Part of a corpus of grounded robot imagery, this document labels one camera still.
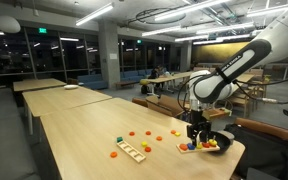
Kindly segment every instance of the wooden board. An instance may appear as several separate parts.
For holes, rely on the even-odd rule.
[[[197,149],[197,148],[195,148],[194,150],[189,150],[189,149],[187,149],[186,151],[183,151],[181,148],[180,148],[180,145],[178,144],[178,145],[176,145],[176,147],[177,147],[177,149],[181,152],[181,153],[183,153],[183,154],[185,154],[185,153],[192,153],[192,152],[210,152],[210,151],[218,151],[218,150],[220,150],[220,147],[219,146],[217,146],[216,145],[216,147],[209,147],[209,148],[202,148],[202,149]]]
[[[138,163],[142,162],[146,158],[146,156],[144,156],[142,153],[140,153],[138,150],[136,150],[133,146],[131,146],[125,141],[118,142],[117,145]]]

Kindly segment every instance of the gray carpet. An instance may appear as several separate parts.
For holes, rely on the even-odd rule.
[[[122,99],[126,99],[131,101],[133,97],[142,97],[145,98],[146,95],[141,94],[140,92],[141,86],[135,85],[134,87],[124,87],[122,89],[106,89],[102,90],[104,93],[111,95],[113,97],[119,97]],[[170,92],[158,92],[158,94],[165,94],[172,97],[177,97],[177,91],[174,94]],[[288,82],[273,85],[268,87],[268,98],[277,98],[280,101],[287,101],[288,100]],[[287,105],[276,105],[276,104],[258,104],[258,109],[255,110],[250,114],[249,119],[253,119],[256,121],[266,122],[269,124],[273,124],[276,126],[280,126],[283,128],[288,129],[288,117],[285,116],[282,112],[284,108],[288,109]],[[225,117],[213,122],[212,129],[213,130],[222,130],[226,124],[232,123],[236,117],[243,116],[243,109],[242,108],[234,108],[233,114],[230,117]],[[35,132],[38,132],[38,124],[35,126]],[[32,151],[35,156],[35,160],[37,162],[37,166],[40,171],[40,175],[42,179],[51,180],[57,178],[57,170],[56,170],[56,163],[50,153],[50,148],[47,143],[47,139],[43,137],[42,143],[37,144],[37,137],[36,136],[27,136],[29,142],[31,143]]]

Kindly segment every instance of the large glass window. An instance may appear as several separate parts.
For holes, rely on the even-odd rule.
[[[134,40],[124,40],[123,46],[123,61],[124,61],[124,71],[135,70],[135,51],[134,51]]]
[[[32,72],[23,30],[16,34],[0,36],[0,74]]]
[[[82,34],[60,33],[66,70],[87,69]]]
[[[90,74],[101,74],[101,59],[98,37],[85,35],[87,63],[89,64]]]
[[[145,44],[141,40],[136,41],[136,70],[145,69]]]
[[[57,31],[26,28],[36,72],[64,71]]]

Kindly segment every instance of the exit sign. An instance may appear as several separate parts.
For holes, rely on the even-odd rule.
[[[38,32],[41,34],[47,34],[47,29],[46,28],[38,28]]]

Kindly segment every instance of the long wooden table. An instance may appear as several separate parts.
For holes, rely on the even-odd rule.
[[[43,115],[41,122],[63,180],[228,180],[245,149],[234,141],[222,155],[181,154],[176,145],[190,142],[186,122],[119,98]],[[174,136],[173,129],[182,135]],[[146,159],[141,163],[132,159],[117,146],[117,137],[123,137]],[[151,152],[144,151],[143,141]],[[113,151],[116,158],[110,157]]]
[[[38,89],[43,89],[43,88],[64,86],[64,85],[66,85],[66,83],[59,81],[57,79],[53,79],[53,78],[33,79],[33,80],[13,82],[13,87],[14,87],[15,92],[31,91],[31,90],[38,90]]]
[[[33,134],[32,115],[37,118],[41,115],[69,109],[85,104],[103,101],[112,98],[84,87],[65,90],[63,87],[24,92],[23,97],[27,104],[27,115],[30,134]]]

